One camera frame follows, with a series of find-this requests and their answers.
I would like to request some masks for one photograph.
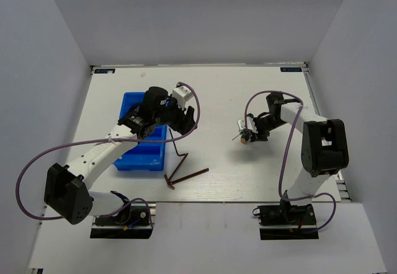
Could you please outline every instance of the tabletop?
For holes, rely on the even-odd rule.
[[[313,108],[302,72],[282,73],[280,67],[268,66],[157,66],[116,67],[114,73],[93,73],[74,141],[104,137],[117,123],[124,93],[144,92],[150,86],[171,92],[179,81],[195,89],[201,117],[198,128],[176,142],[179,152],[188,152],[189,156],[174,178],[207,167],[209,172],[176,184],[176,189],[171,190],[166,185],[164,174],[170,175],[180,158],[172,144],[167,144],[164,171],[118,171],[112,165],[91,190],[116,190],[129,198],[142,197],[147,201],[279,201],[280,167],[291,126],[287,124],[272,131],[268,142],[245,145],[239,139],[232,139],[238,134],[236,121],[243,117],[247,101],[256,92],[289,92]],[[188,104],[196,108],[194,99]],[[267,109],[265,95],[260,95],[252,101],[249,112],[257,115]],[[80,156],[89,147],[72,148],[68,159]],[[290,187],[299,174],[300,148],[301,133],[295,131],[283,190]],[[336,200],[341,200],[333,177],[323,184],[319,192],[331,193]],[[316,200],[329,201],[326,197]]]

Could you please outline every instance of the gray wall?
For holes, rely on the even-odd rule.
[[[55,0],[90,64],[307,61],[343,0]]]
[[[397,0],[344,0],[310,64],[321,113],[345,121],[347,188],[364,204],[388,273],[397,273],[396,30]]]
[[[0,67],[0,265],[2,273],[25,273],[38,222],[17,206],[17,175],[74,133],[89,66],[54,0],[0,0]],[[22,182],[22,200],[35,214],[59,156],[38,161]]]

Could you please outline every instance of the blue container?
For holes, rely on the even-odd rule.
[[[122,118],[130,107],[143,101],[144,92],[124,93],[120,118]],[[164,140],[167,138],[167,126],[157,126],[154,133],[146,139]],[[163,170],[166,152],[165,143],[141,143],[137,147],[123,154],[114,165],[118,170]]]

